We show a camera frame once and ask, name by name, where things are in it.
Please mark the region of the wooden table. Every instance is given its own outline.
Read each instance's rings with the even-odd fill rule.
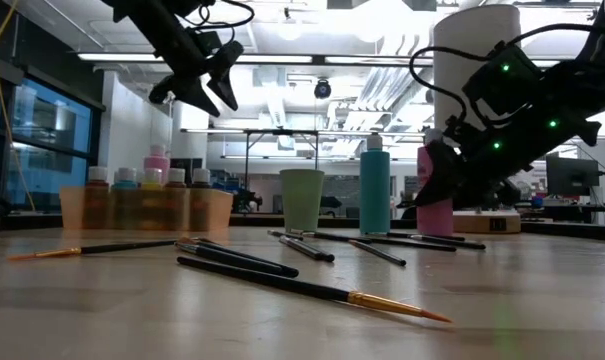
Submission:
[[[300,269],[299,279],[440,312],[446,325],[332,303],[175,263],[172,248],[9,263],[33,250],[166,238],[141,232],[0,237],[0,360],[605,359],[605,243],[482,237],[485,253],[394,248],[391,265],[322,241],[334,265],[265,235],[210,238]]]

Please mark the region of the orange translucent tray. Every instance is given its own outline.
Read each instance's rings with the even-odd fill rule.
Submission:
[[[210,231],[229,226],[233,195],[214,189],[60,189],[65,229]]]

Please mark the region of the plastic cup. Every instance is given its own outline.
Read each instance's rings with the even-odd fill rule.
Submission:
[[[280,171],[286,231],[316,231],[324,172],[308,169]]]

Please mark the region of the computer monitor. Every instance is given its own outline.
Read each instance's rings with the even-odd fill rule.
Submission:
[[[595,160],[547,157],[546,178],[549,195],[588,196],[591,187],[600,185]]]

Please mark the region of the pink paint bottle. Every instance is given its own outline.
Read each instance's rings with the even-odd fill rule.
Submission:
[[[424,137],[425,143],[442,141],[442,132],[429,129]],[[423,187],[433,174],[433,161],[426,147],[418,149],[418,180]],[[453,235],[453,199],[445,199],[434,204],[418,206],[418,232],[422,235]]]
[[[164,145],[151,145],[151,155],[144,158],[144,169],[162,170],[162,184],[166,184],[168,180],[171,165],[171,161],[165,156],[165,153]]]

